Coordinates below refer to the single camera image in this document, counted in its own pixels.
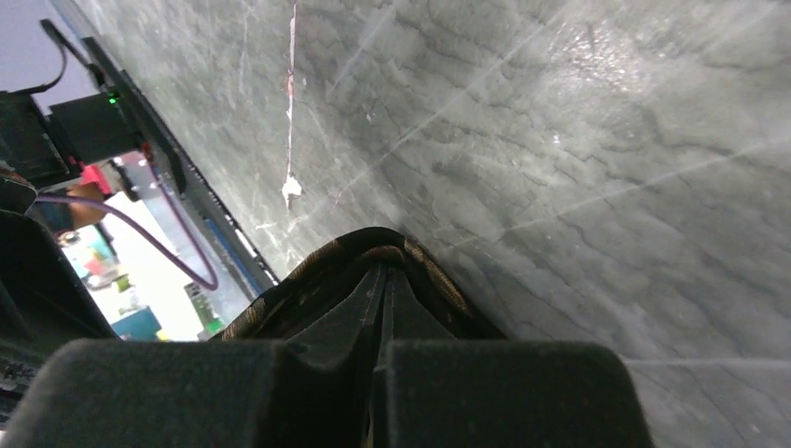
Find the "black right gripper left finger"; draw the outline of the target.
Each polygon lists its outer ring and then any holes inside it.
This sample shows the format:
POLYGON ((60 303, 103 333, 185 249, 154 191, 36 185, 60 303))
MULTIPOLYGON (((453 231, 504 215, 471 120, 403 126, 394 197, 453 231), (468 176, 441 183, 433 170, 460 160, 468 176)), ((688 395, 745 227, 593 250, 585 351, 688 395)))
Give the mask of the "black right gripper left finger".
POLYGON ((361 447, 386 271, 288 339, 76 340, 41 367, 5 447, 361 447))

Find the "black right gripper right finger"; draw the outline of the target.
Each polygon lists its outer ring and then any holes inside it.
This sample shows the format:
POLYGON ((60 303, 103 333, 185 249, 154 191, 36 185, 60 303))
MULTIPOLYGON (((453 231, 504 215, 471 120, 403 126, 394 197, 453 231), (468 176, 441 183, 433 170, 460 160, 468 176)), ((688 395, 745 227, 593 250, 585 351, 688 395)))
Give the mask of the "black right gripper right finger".
POLYGON ((651 447, 625 364, 580 341, 454 339, 377 267, 377 447, 651 447))

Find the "black floral gold tie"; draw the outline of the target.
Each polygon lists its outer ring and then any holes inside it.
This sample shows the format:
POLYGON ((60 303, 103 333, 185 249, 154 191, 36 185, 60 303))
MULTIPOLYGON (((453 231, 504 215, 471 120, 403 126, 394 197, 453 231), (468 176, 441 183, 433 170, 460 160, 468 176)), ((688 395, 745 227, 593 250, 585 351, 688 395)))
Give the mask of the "black floral gold tie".
POLYGON ((351 231, 314 250, 214 338, 290 338, 346 300, 377 266, 402 272, 418 303, 454 337, 505 338, 421 242, 385 227, 351 231))

